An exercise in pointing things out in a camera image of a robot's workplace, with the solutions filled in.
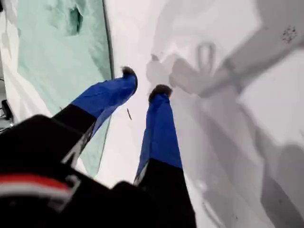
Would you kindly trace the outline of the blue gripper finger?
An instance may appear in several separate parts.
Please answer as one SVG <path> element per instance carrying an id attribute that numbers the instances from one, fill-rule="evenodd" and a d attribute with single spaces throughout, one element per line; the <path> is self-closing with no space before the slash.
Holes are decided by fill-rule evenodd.
<path id="1" fill-rule="evenodd" d="M 157 85 L 149 95 L 146 128 L 134 183 L 177 210 L 192 210 L 173 119 L 172 89 Z"/>
<path id="2" fill-rule="evenodd" d="M 133 69 L 122 68 L 122 77 L 96 83 L 86 89 L 53 118 L 81 133 L 77 144 L 64 157 L 73 164 L 103 123 L 136 92 L 138 79 Z"/>

